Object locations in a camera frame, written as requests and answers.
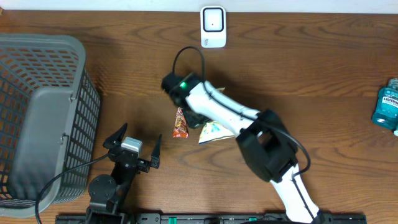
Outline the teal mouthwash bottle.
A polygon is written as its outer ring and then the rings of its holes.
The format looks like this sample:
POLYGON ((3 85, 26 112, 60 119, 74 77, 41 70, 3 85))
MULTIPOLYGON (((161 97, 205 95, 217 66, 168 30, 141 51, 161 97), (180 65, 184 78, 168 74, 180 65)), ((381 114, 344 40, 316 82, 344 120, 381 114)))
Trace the teal mouthwash bottle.
POLYGON ((397 79, 392 78, 387 85, 379 90, 372 122, 383 128, 397 128, 397 79))

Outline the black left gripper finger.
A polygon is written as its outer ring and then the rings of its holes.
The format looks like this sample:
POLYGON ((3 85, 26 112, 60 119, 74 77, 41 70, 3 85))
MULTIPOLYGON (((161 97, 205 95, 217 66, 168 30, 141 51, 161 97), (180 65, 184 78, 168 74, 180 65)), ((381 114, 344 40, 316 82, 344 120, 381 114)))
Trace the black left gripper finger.
POLYGON ((127 123, 124 123, 115 133, 110 135, 108 138, 105 139, 103 143, 103 147, 106 149, 113 149, 114 147, 120 146, 123 137, 127 130, 127 123))
POLYGON ((152 168, 158 169, 160 166, 160 145, 162 141, 162 135, 159 135, 159 138, 155 144, 155 147, 151 154, 150 166, 152 168))

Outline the yellow snack bag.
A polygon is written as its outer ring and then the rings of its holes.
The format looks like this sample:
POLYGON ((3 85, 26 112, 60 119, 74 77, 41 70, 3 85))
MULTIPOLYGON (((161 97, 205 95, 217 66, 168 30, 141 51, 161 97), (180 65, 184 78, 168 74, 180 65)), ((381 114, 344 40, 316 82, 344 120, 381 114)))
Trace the yellow snack bag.
POLYGON ((217 121, 207 122, 201 130, 199 144, 233 138, 234 134, 217 121))

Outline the red orange snack packet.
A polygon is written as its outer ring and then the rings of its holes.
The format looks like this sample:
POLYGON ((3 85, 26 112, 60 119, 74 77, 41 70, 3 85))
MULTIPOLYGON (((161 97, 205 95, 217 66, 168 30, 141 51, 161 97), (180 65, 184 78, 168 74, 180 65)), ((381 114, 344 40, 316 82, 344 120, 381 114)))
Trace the red orange snack packet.
POLYGON ((188 126, 187 121, 183 115, 181 108, 177 108, 177 113, 175 116, 175 124, 173 130, 173 138, 188 138, 188 126))

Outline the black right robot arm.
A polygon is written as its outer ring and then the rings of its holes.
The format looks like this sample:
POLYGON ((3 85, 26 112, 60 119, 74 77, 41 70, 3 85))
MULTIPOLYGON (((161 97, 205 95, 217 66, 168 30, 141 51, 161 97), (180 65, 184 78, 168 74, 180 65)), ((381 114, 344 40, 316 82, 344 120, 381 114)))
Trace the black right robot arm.
POLYGON ((304 147, 273 111, 243 106, 194 73, 185 78, 169 73, 162 79, 161 88, 176 106, 216 121, 234 134, 246 165, 261 180, 272 184, 290 221, 321 222, 320 209, 300 177, 303 170, 296 153, 304 147))

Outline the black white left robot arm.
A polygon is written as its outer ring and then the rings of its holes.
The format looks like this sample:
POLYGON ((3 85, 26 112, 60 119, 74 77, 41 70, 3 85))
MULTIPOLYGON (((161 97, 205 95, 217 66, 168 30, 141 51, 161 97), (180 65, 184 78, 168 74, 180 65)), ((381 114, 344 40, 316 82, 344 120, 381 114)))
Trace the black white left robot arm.
POLYGON ((160 166, 162 138, 158 138, 148 161, 140 158, 142 142, 125 137, 126 131, 125 123, 103 143, 114 168, 110 175, 99 175, 90 182, 88 193, 91 199, 83 221, 86 224, 131 223, 134 216, 124 212, 123 205, 135 176, 160 166))

